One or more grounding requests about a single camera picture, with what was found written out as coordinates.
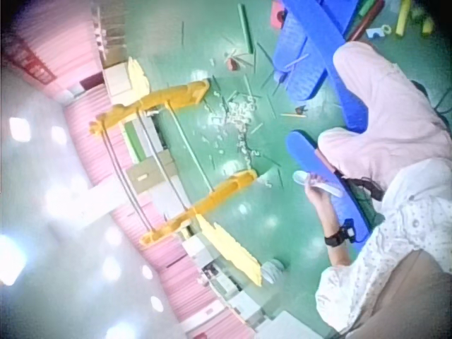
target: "yellow plastic piece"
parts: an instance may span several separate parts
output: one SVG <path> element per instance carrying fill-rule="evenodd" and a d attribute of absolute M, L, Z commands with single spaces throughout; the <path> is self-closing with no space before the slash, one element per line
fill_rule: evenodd
<path fill-rule="evenodd" d="M 102 123 L 106 129 L 109 129 L 132 114 L 158 105 L 169 104 L 172 109 L 196 105 L 203 99 L 209 87 L 207 80 L 195 81 L 187 85 L 156 90 L 129 106 L 114 105 L 109 112 L 97 115 L 96 121 L 90 122 L 90 132 L 100 135 L 103 131 Z"/>
<path fill-rule="evenodd" d="M 150 93 L 149 80 L 146 78 L 140 63 L 131 56 L 127 61 L 127 72 L 129 73 L 132 90 L 135 92 L 137 97 L 144 97 L 145 95 L 148 95 Z"/>
<path fill-rule="evenodd" d="M 405 27 L 407 25 L 408 14 L 410 14 L 411 0 L 402 0 L 400 3 L 400 12 L 398 14 L 397 27 L 395 34 L 402 37 L 405 34 Z"/>
<path fill-rule="evenodd" d="M 229 179 L 218 185 L 215 190 L 203 200 L 195 203 L 182 214 L 167 221 L 158 230 L 145 233 L 140 238 L 140 244 L 144 247 L 150 246 L 173 234 L 182 227 L 189 225 L 190 219 L 194 218 L 196 214 L 206 214 L 217 208 L 222 202 L 236 194 L 238 191 L 251 185 L 256 178 L 257 174 L 252 169 L 232 175 Z"/>
<path fill-rule="evenodd" d="M 422 24 L 422 36 L 428 37 L 431 35 L 434 27 L 435 23 L 433 22 L 433 18 L 431 16 L 426 17 L 424 23 Z"/>
<path fill-rule="evenodd" d="M 197 214 L 203 234 L 208 241 L 256 285 L 262 286 L 261 264 L 216 222 L 213 226 Z"/>

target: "pink pants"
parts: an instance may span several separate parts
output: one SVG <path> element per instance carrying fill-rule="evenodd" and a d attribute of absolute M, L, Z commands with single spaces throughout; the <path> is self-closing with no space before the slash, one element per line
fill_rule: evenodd
<path fill-rule="evenodd" d="M 452 160 L 452 140 L 428 99 L 397 65 L 362 42 L 334 54 L 348 90 L 369 108 L 363 134 L 334 128 L 319 136 L 319 149 L 345 177 L 368 177 L 386 190 L 404 167 L 433 157 Z"/>

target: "yellow pool noodle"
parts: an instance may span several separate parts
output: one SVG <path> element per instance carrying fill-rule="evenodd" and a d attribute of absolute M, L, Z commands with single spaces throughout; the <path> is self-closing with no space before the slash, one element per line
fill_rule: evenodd
<path fill-rule="evenodd" d="M 395 34 L 399 37 L 402 37 L 405 34 L 405 27 L 407 25 L 410 8 L 411 0 L 402 0 L 400 4 L 400 12 L 398 14 L 397 27 L 395 28 Z"/>

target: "blue kickboard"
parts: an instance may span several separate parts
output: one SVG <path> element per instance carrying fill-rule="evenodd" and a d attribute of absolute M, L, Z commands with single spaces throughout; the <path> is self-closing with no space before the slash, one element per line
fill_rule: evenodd
<path fill-rule="evenodd" d="M 345 87 L 333 64 L 335 51 L 345 44 L 344 37 L 315 0 L 303 0 L 303 2 L 285 0 L 285 5 L 303 25 L 308 41 L 311 41 L 319 51 L 343 108 L 346 127 L 357 133 L 364 132 L 367 129 L 367 108 Z"/>
<path fill-rule="evenodd" d="M 345 34 L 351 23 L 358 0 L 318 0 L 336 28 Z M 308 54 L 302 62 L 291 69 L 285 67 L 292 61 Z M 289 73 L 285 82 L 290 99 L 298 102 L 311 99 L 326 77 L 323 64 L 315 45 L 307 39 L 302 24 L 289 11 L 281 30 L 273 56 L 273 64 L 278 71 Z"/>
<path fill-rule="evenodd" d="M 364 246 L 370 235 L 369 226 L 364 215 L 361 213 L 356 200 L 353 198 L 352 192 L 347 188 L 343 181 L 334 173 L 332 173 L 323 162 L 317 157 L 315 146 L 302 134 L 301 131 L 292 131 L 286 138 L 287 151 L 292 158 L 305 172 L 312 172 L 320 175 L 327 182 L 335 184 L 344 192 L 342 198 L 331 196 L 334 210 L 338 216 L 339 223 L 343 225 L 345 219 L 353 219 L 356 239 L 359 242 L 353 244 L 353 248 L 359 252 Z"/>

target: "person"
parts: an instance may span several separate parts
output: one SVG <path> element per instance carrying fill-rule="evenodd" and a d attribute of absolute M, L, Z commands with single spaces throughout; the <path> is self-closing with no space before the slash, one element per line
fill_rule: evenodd
<path fill-rule="evenodd" d="M 384 190 L 385 220 L 353 262 L 345 243 L 327 245 L 331 267 L 321 275 L 317 310 L 350 338 L 450 338 L 450 134 L 426 96 L 371 46 L 348 42 L 333 61 L 368 107 L 369 123 L 363 134 L 323 132 L 319 149 L 345 178 L 369 178 Z M 321 180 L 312 174 L 305 192 L 327 242 L 340 225 L 330 196 L 312 186 Z"/>

